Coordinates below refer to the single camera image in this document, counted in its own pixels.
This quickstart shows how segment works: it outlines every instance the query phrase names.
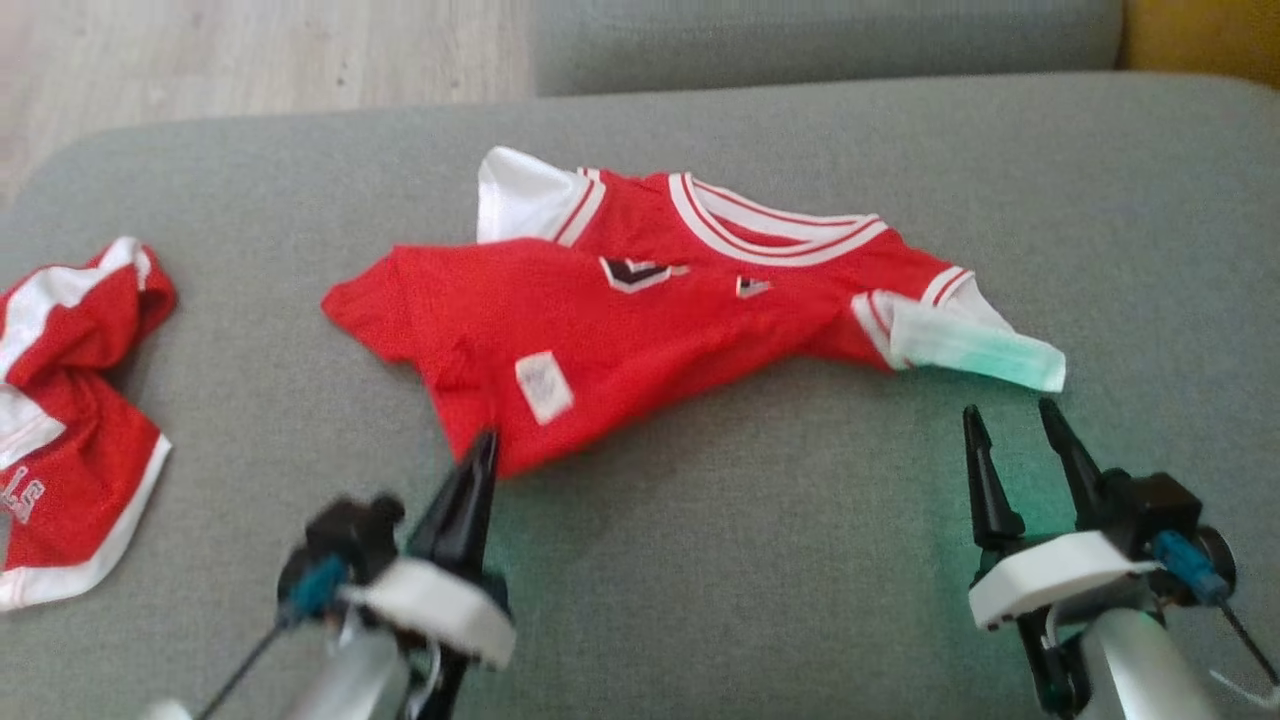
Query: wooden floor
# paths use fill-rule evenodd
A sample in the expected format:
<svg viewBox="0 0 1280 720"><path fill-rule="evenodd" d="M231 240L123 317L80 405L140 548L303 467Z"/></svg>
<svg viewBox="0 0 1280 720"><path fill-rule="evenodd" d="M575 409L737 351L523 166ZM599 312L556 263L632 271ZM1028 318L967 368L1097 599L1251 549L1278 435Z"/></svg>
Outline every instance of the wooden floor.
<svg viewBox="0 0 1280 720"><path fill-rule="evenodd" d="M0 208L93 132L531 95L532 0L0 0Z"/></svg>

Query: white label on shirt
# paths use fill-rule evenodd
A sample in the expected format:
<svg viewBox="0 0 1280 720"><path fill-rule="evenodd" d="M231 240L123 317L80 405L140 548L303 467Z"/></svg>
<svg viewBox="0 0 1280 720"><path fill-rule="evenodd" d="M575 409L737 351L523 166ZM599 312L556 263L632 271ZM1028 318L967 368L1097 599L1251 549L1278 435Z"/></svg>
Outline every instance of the white label on shirt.
<svg viewBox="0 0 1280 720"><path fill-rule="evenodd" d="M539 425L545 425L573 406L573 391L552 351L516 360L516 382Z"/></svg>

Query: black cable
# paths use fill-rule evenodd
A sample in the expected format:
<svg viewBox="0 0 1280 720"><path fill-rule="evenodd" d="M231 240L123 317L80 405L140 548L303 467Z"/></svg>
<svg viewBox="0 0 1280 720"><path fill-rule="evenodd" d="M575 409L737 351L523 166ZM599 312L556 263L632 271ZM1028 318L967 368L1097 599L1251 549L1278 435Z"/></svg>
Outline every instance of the black cable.
<svg viewBox="0 0 1280 720"><path fill-rule="evenodd" d="M275 642L275 638L280 637L280 633L283 633L285 628L287 625L284 623L276 623L275 626L271 628L270 633L262 635L262 639L257 641L257 644L253 646L253 650L248 652L248 655L244 657L244 661L241 662L241 666L237 667L234 673L232 673L230 679L227 680L225 684L223 684L223 688L218 691L218 694L214 696L214 700L209 701L209 705L206 705L205 710L202 710L200 715L196 716L196 720L209 720L210 717L212 717L214 712L218 711L218 708L223 705L223 702L227 701L228 696L232 694L232 691L236 689L236 685L238 685L239 682L244 679L244 675L247 675L248 671L253 667L253 664L257 662L257 659L262 657L262 653L266 652L266 648L271 647L271 643Z"/></svg>
<svg viewBox="0 0 1280 720"><path fill-rule="evenodd" d="M1253 642L1253 638L1249 637L1248 630L1244 629L1240 619L1235 616L1235 611L1231 610L1231 606L1228 605L1225 600L1219 602L1217 606L1222 611L1222 615L1226 616L1226 621L1231 624L1231 629L1235 630L1235 634L1239 635L1240 641L1244 643L1244 647L1249 648L1249 653L1253 655L1253 659L1262 666L1262 671L1266 673L1267 679L1271 680L1271 687L1280 687L1280 675L1276 675L1275 666L1271 665L1271 661L1268 661L1265 655L1262 655L1262 648L1260 648L1258 643Z"/></svg>

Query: red and white jersey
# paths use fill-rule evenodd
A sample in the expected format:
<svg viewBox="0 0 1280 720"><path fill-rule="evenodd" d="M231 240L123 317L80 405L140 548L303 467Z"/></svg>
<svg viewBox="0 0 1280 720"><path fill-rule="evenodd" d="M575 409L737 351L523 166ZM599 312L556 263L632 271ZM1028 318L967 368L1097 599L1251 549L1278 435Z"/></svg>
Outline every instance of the red and white jersey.
<svg viewBox="0 0 1280 720"><path fill-rule="evenodd" d="M480 167L477 240L538 237L591 255L716 266L831 293L845 322L808 347L901 370L941 365L1062 389L1060 351L1018 334L974 273L908 246L879 215L765 208L690 173L568 172L495 147Z"/></svg>
<svg viewBox="0 0 1280 720"><path fill-rule="evenodd" d="M0 506L13 516L0 611L83 593L128 547L169 441L101 372L175 301L132 237L0 295Z"/></svg>
<svg viewBox="0 0 1280 720"><path fill-rule="evenodd" d="M416 366L456 456L497 429L502 477L796 354L833 307L714 268L538 240L397 247L324 300L384 361Z"/></svg>

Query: gray fabric surface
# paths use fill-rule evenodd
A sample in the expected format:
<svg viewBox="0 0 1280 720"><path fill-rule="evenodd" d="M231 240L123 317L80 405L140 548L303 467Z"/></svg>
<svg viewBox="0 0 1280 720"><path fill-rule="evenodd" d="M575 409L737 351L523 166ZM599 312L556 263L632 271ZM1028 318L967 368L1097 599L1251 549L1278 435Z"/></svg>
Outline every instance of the gray fabric surface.
<svg viewBox="0 0 1280 720"><path fill-rule="evenodd" d="M1120 0L540 0L540 95L1115 65Z"/></svg>
<svg viewBox="0 0 1280 720"><path fill-rule="evenodd" d="M175 450L101 587L0 618L0 715L206 700L270 621L311 512L339 492L429 498L448 457L416 378L317 305L392 242L466 242L476 165L499 142L877 211L977 268L1012 323L1066 352L1061 402L1098 461L1166 469L1208 500L1239 611L1280 653L1277 128L1261 87L1107 73L198 122L76 145L4 217L0 286L122 233L151 241L182 304L119 377ZM1066 529L1033 393L810 360L504 486L490 555L521 641L458 716L1037 717L1016 638L968 614L970 402L1014 503ZM1172 628L1196 666L1258 682L1217 618ZM317 632L288 638L223 717L274 717L320 648ZM1228 717L1258 716L1211 692Z"/></svg>

